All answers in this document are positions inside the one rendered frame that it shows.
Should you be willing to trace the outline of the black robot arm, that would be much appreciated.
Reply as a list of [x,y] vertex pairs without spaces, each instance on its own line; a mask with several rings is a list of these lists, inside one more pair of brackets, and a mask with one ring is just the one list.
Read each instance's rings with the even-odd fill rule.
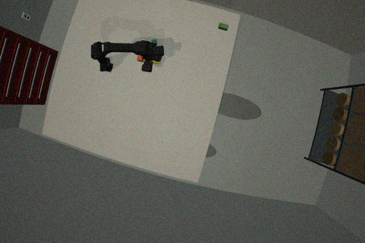
[[[102,45],[104,50],[102,51]],[[133,52],[135,55],[141,55],[143,58],[149,58],[151,61],[160,62],[162,56],[164,56],[163,46],[153,47],[153,44],[149,41],[142,40],[135,42],[134,44],[129,43],[110,43],[110,42],[95,42],[91,46],[91,57],[94,60],[98,60],[100,63],[100,71],[111,72],[113,64],[110,63],[110,58],[105,57],[111,52]]]

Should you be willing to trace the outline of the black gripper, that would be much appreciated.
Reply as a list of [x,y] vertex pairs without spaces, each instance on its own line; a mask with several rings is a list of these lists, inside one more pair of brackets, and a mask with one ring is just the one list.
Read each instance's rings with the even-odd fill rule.
[[[155,42],[152,43],[153,44],[153,47],[156,47],[157,44]],[[142,56],[143,58],[143,56]],[[151,59],[151,56],[149,58],[143,58],[145,61],[144,61],[144,64],[142,66],[142,70],[143,71],[146,71],[146,72],[152,72],[152,65],[153,65],[153,62],[150,61]]]

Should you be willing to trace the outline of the yellow bar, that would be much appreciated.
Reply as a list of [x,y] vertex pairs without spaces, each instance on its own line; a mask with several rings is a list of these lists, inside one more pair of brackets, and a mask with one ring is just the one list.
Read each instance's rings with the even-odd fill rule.
[[[142,56],[141,56],[141,55],[138,55],[137,60],[138,60],[138,61],[140,61],[140,62],[144,62],[144,61],[145,61],[145,60],[142,58]],[[156,62],[156,61],[154,61],[154,60],[152,60],[151,62],[153,62],[153,64],[160,64],[160,62]]]

